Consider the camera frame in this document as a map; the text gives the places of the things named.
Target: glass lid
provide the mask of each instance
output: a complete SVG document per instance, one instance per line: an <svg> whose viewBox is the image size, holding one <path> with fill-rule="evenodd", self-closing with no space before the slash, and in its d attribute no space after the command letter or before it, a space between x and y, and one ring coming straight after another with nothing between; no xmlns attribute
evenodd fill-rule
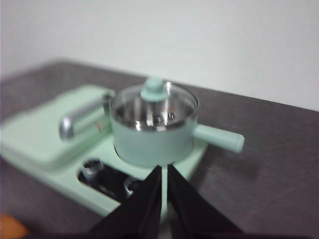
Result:
<svg viewBox="0 0 319 239"><path fill-rule="evenodd" d="M113 118L137 130L167 130L197 113L198 100L187 89L159 78L128 87L111 99Z"/></svg>

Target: white wall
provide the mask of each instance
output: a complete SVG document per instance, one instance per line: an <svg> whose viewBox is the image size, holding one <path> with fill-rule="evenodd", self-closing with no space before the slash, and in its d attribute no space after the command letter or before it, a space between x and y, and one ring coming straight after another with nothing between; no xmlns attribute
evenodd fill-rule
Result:
<svg viewBox="0 0 319 239"><path fill-rule="evenodd" d="M7 76L66 56L319 111L318 0L2 0Z"/></svg>

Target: countertop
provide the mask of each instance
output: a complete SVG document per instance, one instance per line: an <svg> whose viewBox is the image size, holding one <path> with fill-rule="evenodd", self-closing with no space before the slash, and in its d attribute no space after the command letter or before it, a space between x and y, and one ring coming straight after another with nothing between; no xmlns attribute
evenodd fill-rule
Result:
<svg viewBox="0 0 319 239"><path fill-rule="evenodd" d="M1 82L1 121L83 84L119 90L145 78L52 62ZM247 233L319 238L319 113L186 87L199 98L200 123L246 138L241 154L208 147L191 179L202 197ZM1 211L34 233L85 232L101 219L4 160ZM165 226L160 237L169 237Z"/></svg>

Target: mint green toy stove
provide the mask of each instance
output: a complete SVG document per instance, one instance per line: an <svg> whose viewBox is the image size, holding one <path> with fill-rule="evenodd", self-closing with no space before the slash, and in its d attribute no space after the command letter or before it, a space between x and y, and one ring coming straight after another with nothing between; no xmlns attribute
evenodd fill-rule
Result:
<svg viewBox="0 0 319 239"><path fill-rule="evenodd" d="M114 149L110 119L102 107L77 124L74 128L76 137L67 141L60 139L61 118L105 93L113 91L85 85L21 112L1 126L1 155L7 162L101 216L114 210L119 202L78 180L84 162L97 158L106 166L139 179L146 178L153 169L134 166L119 158ZM186 179L194 173L206 147L206 142L194 139L190 154L174 164ZM162 175L162 201L165 202L165 167ZM165 212L166 205L163 204L162 215Z"/></svg>

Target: miniature kitchen set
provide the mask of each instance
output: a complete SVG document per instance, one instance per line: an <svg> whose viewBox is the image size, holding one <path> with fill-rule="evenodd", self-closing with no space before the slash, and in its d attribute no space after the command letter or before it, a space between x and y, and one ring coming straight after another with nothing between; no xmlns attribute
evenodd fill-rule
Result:
<svg viewBox="0 0 319 239"><path fill-rule="evenodd" d="M157 165L165 199L166 165L189 179L207 143L241 152L242 135L198 124L198 110L192 92L156 77L119 92L83 85L6 119L1 155L105 216Z"/></svg>

